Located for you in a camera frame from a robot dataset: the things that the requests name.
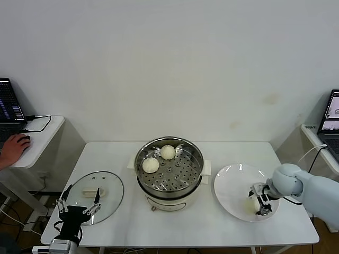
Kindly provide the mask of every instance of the person's arm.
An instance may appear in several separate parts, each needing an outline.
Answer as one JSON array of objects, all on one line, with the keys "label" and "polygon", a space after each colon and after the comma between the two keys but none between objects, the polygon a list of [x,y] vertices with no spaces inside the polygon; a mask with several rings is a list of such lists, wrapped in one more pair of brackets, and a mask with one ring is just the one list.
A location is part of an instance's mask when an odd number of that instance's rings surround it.
[{"label": "person's arm", "polygon": [[0,154],[0,170],[17,162],[23,151],[30,146],[31,141],[29,139],[22,139],[24,137],[26,137],[24,134],[13,135],[4,143]]}]

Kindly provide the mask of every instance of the white bun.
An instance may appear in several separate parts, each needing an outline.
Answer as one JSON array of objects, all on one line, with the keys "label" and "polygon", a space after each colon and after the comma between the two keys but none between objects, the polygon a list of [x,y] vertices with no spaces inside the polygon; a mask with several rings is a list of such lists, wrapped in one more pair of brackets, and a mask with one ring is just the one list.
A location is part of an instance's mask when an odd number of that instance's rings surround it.
[{"label": "white bun", "polygon": [[149,174],[154,173],[159,169],[159,162],[155,158],[147,158],[142,163],[142,169],[146,173],[149,173]]},{"label": "white bun", "polygon": [[172,160],[175,156],[175,149],[170,145],[163,146],[160,155],[165,160]]}]

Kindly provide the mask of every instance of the glass lid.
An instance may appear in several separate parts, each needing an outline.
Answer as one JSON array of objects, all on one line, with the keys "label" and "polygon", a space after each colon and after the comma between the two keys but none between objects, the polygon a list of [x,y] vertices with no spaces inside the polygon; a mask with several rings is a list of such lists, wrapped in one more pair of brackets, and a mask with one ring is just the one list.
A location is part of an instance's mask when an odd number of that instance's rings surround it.
[{"label": "glass lid", "polygon": [[111,172],[100,171],[80,178],[71,187],[66,205],[91,207],[98,188],[100,188],[101,208],[82,225],[93,225],[105,220],[118,209],[122,201],[124,191],[121,179]]}]

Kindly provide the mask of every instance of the white desk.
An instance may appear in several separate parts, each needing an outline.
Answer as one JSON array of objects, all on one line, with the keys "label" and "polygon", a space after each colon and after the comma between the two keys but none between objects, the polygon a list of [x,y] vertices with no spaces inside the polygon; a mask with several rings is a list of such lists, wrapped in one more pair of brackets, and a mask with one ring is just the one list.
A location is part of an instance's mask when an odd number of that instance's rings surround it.
[{"label": "white desk", "polygon": [[[34,119],[31,122],[28,122],[25,128],[29,130],[41,130],[49,118],[39,118]],[[65,119],[60,115],[53,115],[51,122],[47,125],[47,127],[42,132],[28,132],[25,133],[31,137],[31,146],[23,153],[20,159],[10,166],[10,168],[30,168],[32,167],[40,155],[52,140],[54,135],[58,132]]]},{"label": "white desk", "polygon": [[[29,122],[25,128],[28,128],[29,130],[41,130],[48,120],[48,117],[35,119]],[[0,182],[18,198],[34,209],[32,215],[28,219],[28,222],[34,222],[39,216],[45,216],[48,213],[48,209],[44,206],[44,204],[48,200],[49,196],[42,196],[40,200],[37,200],[21,186],[20,180],[11,172],[11,169],[27,169],[32,167],[37,162],[54,135],[60,129],[64,121],[65,119],[63,116],[52,116],[52,120],[46,126],[44,131],[26,133],[26,135],[31,137],[31,146],[24,151],[23,155],[15,164],[11,165],[8,169],[0,171]],[[33,228],[33,226],[34,224],[32,223],[28,224],[25,226],[24,230],[29,231]]]},{"label": "white desk", "polygon": [[[143,143],[88,143],[65,186],[93,171],[106,170],[121,178],[125,193],[117,211],[101,223],[82,226],[84,247],[244,247],[309,244],[319,241],[301,205],[281,200],[277,213],[267,221],[241,221],[218,203],[213,185],[201,185],[192,206],[177,212],[151,211],[136,176],[127,169],[132,154]],[[218,170],[235,163],[249,164],[271,174],[280,165],[267,142],[196,143],[211,160],[213,182]],[[41,237],[50,244],[58,234],[53,224],[57,209]]]},{"label": "white desk", "polygon": [[[301,125],[301,130],[305,134],[305,136],[309,139],[309,141],[312,143],[312,145],[319,146],[321,144],[324,144],[318,137],[317,131],[319,129],[318,124],[303,124]],[[320,152],[321,157],[324,159],[326,164],[329,166],[329,168],[334,173],[334,176],[339,175],[339,164],[337,160],[332,156],[332,154],[326,150],[323,149]]]}]

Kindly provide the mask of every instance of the robotic arm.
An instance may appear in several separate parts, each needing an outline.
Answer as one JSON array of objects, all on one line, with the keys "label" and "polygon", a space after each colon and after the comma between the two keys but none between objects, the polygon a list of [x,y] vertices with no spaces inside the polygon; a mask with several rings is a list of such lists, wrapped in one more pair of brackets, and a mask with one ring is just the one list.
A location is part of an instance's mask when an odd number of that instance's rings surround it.
[{"label": "robotic arm", "polygon": [[70,185],[57,199],[59,218],[63,223],[60,234],[56,236],[50,246],[34,246],[33,254],[75,254],[82,238],[81,224],[89,221],[97,211],[100,210],[100,188],[97,189],[94,203],[91,207],[66,205],[66,200],[72,185]]},{"label": "robotic arm", "polygon": [[271,212],[270,201],[291,196],[305,209],[339,229],[339,183],[313,176],[294,164],[278,167],[266,183],[251,187],[249,196],[256,195],[260,203],[258,215]]}]

